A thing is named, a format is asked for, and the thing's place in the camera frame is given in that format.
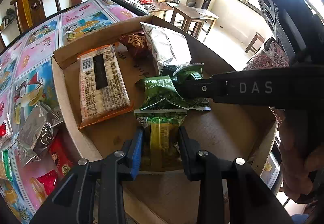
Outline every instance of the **cardboard box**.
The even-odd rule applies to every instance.
[[[126,33],[141,30],[140,22],[173,29],[185,35],[192,63],[203,62],[207,74],[234,71],[221,57],[176,26],[155,16],[142,16],[112,24],[56,50],[52,59],[53,77],[70,142],[78,158],[95,161],[122,147],[131,139],[137,124],[132,112],[79,130],[79,62],[77,55],[111,44]],[[144,92],[134,83],[155,76],[150,60],[134,61],[127,52],[118,53],[118,62],[134,108],[144,100]],[[261,175],[272,148],[278,122],[269,107],[211,103],[211,111],[188,111],[184,121],[190,138],[219,158],[234,160],[253,157],[252,167]],[[199,182],[189,182],[181,173],[138,175],[124,182],[125,211],[140,224],[195,223],[199,202]]]

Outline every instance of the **green peas package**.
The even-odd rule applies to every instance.
[[[135,110],[134,114],[145,130],[141,170],[159,172],[181,169],[178,134],[187,110]]]
[[[0,178],[13,181],[8,150],[3,150],[0,156]]]
[[[143,109],[174,109],[187,108],[188,104],[177,93],[169,76],[144,78],[139,81],[144,86],[145,101],[140,107]]]
[[[183,84],[186,80],[199,80],[203,79],[203,63],[190,64],[184,67],[177,67],[168,65],[163,67],[161,75],[169,75],[175,86]],[[184,101],[188,105],[188,110],[199,110],[199,111],[209,111],[211,110],[209,106],[208,98],[195,98],[186,99]]]

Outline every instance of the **finger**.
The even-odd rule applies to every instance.
[[[293,130],[290,129],[287,122],[283,122],[280,129],[279,135],[281,139],[281,143],[285,146],[285,149],[289,151],[294,146],[294,133]]]
[[[292,191],[285,182],[283,183],[283,187],[284,187],[283,191],[288,198],[292,199],[293,201],[297,201],[299,199],[300,194]]]
[[[280,169],[283,174],[283,181],[287,184],[290,190],[295,193],[301,193],[308,195],[313,189],[312,181],[306,177],[304,179],[298,179],[292,175],[290,175],[286,170],[285,166],[281,163]]]
[[[313,172],[324,168],[324,146],[315,149],[305,161],[305,169]]]
[[[304,168],[304,160],[300,157],[295,147],[287,151],[285,146],[280,143],[279,150],[282,163],[290,175],[298,179],[303,179],[308,176],[309,172]]]

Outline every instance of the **television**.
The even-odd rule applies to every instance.
[[[290,63],[324,64],[324,26],[304,0],[258,0]]]

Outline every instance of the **silver foil bag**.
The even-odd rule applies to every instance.
[[[22,166],[44,157],[62,122],[49,106],[41,101],[36,103],[17,137]]]
[[[183,34],[147,23],[141,24],[158,75],[164,66],[183,67],[190,64],[191,55]]]

